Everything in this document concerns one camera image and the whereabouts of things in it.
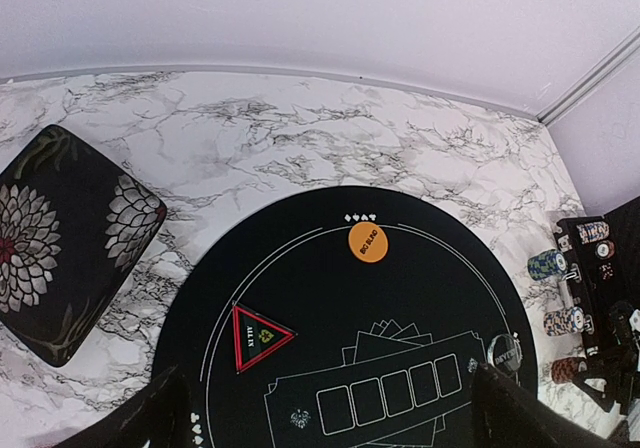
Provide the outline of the black floral patterned pouch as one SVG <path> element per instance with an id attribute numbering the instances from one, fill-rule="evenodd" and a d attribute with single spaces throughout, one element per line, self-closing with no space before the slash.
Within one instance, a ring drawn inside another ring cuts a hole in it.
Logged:
<path id="1" fill-rule="evenodd" d="M 139 181 L 59 125 L 1 174 L 1 322 L 40 359 L 74 356 L 167 215 Z"/>

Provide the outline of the red brown chip stack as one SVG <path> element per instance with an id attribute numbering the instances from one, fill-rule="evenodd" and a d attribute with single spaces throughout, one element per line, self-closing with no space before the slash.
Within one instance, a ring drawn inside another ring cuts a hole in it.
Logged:
<path id="1" fill-rule="evenodd" d="M 551 364 L 550 376 L 555 384 L 571 383 L 576 375 L 586 371 L 587 360 L 584 357 L 557 359 Z"/>

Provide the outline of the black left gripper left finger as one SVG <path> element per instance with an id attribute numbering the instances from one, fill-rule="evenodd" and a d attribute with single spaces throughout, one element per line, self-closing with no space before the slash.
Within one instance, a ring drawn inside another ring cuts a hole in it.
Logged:
<path id="1" fill-rule="evenodd" d="M 176 367 L 164 370 L 99 422 L 60 442 L 60 447 L 187 447 L 191 397 Z"/>

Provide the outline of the round black poker mat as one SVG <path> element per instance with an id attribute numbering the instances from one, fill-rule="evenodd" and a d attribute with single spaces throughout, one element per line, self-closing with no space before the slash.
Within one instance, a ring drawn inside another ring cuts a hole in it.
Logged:
<path id="1" fill-rule="evenodd" d="M 349 248 L 361 221 L 388 238 L 377 263 Z M 241 374 L 236 303 L 297 334 Z M 469 447 L 473 371 L 504 333 L 522 351 L 515 381 L 536 393 L 528 317 L 478 237 L 409 195 L 325 188 L 214 243 L 169 309 L 153 369 L 182 370 L 205 447 Z"/>

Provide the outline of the orange big blind button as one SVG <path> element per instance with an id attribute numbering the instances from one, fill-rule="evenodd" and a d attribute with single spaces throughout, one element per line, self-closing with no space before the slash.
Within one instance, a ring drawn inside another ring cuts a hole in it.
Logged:
<path id="1" fill-rule="evenodd" d="M 389 250 L 384 230 L 370 221 L 358 222 L 350 229 L 348 245 L 358 260 L 369 264 L 384 259 Z"/>

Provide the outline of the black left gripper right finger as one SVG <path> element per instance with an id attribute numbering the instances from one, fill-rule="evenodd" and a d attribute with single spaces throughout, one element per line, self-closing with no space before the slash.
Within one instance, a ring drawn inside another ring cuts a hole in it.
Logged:
<path id="1" fill-rule="evenodd" d="M 615 444 L 563 418 L 491 365 L 472 381 L 476 447 L 613 447 Z"/>

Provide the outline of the black poker chip case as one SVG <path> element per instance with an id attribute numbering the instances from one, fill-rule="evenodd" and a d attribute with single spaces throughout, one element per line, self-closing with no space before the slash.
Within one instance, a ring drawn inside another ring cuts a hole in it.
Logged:
<path id="1" fill-rule="evenodd" d="M 588 368 L 571 384 L 602 410 L 629 413 L 639 398 L 639 199 L 593 217 L 556 222 L 572 304 L 585 314 Z"/>

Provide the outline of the white red chip stack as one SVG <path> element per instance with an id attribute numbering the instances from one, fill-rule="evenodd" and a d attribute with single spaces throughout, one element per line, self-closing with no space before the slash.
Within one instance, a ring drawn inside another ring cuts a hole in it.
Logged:
<path id="1" fill-rule="evenodd" d="M 581 333 L 585 329 L 584 311 L 577 306 L 546 312 L 543 328 L 548 336 Z"/>

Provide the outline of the red triangular all-in marker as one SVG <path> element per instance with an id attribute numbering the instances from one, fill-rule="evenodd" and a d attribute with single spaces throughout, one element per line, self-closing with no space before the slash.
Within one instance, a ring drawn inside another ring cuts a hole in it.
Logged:
<path id="1" fill-rule="evenodd" d="M 297 336 L 292 329 L 240 303 L 232 308 L 232 327 L 238 374 L 246 372 Z"/>

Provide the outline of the black dealer button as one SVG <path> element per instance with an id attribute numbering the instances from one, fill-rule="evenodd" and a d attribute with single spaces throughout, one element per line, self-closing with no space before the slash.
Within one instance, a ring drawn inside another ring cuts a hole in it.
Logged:
<path id="1" fill-rule="evenodd" d="M 487 361 L 502 371 L 517 371 L 522 363 L 522 351 L 517 338 L 509 333 L 495 336 L 487 350 Z"/>

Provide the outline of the green poker chip stack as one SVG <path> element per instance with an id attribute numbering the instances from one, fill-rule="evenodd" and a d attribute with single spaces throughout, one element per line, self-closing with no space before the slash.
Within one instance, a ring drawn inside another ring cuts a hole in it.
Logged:
<path id="1" fill-rule="evenodd" d="M 552 276 L 564 276 L 569 268 L 563 253 L 551 249 L 530 257 L 527 270 L 533 280 L 544 280 Z"/>

